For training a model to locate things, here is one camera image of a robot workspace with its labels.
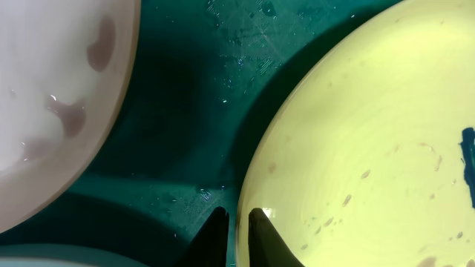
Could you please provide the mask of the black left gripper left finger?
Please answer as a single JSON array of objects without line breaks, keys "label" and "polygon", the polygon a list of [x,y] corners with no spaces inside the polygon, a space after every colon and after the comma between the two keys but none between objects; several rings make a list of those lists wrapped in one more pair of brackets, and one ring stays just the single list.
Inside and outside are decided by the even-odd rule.
[{"label": "black left gripper left finger", "polygon": [[229,213],[216,207],[174,267],[225,267]]}]

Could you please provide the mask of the white plate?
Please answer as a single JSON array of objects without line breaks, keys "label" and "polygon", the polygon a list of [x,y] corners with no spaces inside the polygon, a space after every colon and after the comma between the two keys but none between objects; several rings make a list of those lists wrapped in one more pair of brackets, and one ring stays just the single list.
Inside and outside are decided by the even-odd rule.
[{"label": "white plate", "polygon": [[1,229],[51,204],[110,133],[131,78],[140,0],[1,2]]}]

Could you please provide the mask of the yellow plate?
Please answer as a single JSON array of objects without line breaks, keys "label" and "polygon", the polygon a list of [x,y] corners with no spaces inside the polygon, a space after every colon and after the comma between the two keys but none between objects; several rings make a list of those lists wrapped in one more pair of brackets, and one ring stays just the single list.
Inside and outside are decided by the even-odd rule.
[{"label": "yellow plate", "polygon": [[249,165],[238,266],[250,220],[280,266],[472,266],[474,0],[401,1],[330,50]]}]

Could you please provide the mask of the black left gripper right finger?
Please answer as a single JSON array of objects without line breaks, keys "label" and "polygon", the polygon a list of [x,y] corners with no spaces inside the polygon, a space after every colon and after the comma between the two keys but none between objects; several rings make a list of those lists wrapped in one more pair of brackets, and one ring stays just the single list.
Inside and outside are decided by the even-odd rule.
[{"label": "black left gripper right finger", "polygon": [[261,208],[249,213],[248,247],[250,267],[304,267]]}]

